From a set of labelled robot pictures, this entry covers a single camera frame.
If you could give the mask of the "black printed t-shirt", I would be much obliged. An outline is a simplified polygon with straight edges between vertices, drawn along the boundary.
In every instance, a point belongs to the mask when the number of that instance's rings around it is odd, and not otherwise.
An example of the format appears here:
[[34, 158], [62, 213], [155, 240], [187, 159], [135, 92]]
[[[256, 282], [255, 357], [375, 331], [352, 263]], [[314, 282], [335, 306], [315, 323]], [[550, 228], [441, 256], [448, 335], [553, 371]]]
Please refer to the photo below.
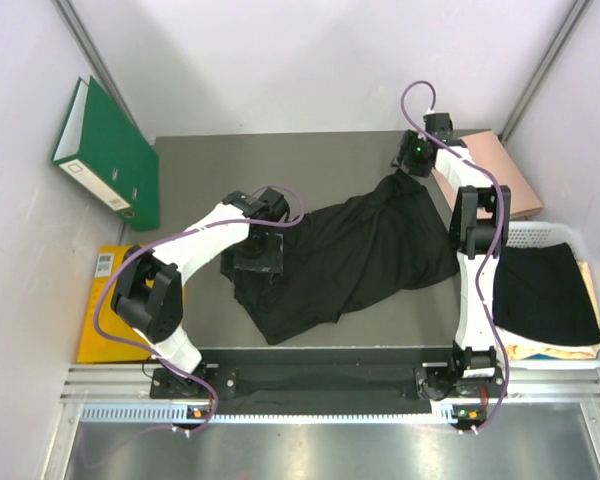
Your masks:
[[280, 233], [281, 273], [238, 270], [229, 253], [222, 254], [220, 267], [270, 345], [459, 271], [431, 196], [402, 171], [367, 194], [306, 214]]

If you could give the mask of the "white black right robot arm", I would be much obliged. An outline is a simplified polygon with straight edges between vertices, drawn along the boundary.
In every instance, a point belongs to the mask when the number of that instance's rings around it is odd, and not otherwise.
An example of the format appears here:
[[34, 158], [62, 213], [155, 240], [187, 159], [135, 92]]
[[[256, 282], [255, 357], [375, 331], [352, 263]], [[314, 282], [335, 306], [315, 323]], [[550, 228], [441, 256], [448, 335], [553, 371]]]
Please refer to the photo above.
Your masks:
[[405, 131], [392, 165], [421, 178], [437, 172], [456, 192], [449, 236], [461, 278], [459, 324], [447, 365], [424, 369], [422, 393], [440, 401], [506, 380], [509, 364], [492, 302], [496, 269], [508, 237], [510, 189], [478, 165], [466, 144], [446, 130]]

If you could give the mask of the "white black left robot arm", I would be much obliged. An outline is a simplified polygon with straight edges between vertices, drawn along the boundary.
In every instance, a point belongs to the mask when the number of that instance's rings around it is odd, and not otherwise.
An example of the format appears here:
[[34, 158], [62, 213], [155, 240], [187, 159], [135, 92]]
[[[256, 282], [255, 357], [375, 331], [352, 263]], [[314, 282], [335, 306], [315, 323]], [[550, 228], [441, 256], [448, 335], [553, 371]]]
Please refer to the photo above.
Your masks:
[[168, 391], [193, 397], [206, 387], [202, 355], [182, 326], [187, 281], [216, 257], [230, 280], [242, 272], [268, 280], [281, 274], [283, 235], [268, 224], [286, 221], [289, 214], [284, 195], [270, 187], [257, 197], [235, 191], [187, 228], [185, 237], [139, 255], [118, 276], [111, 309], [176, 367], [154, 374], [159, 398]]

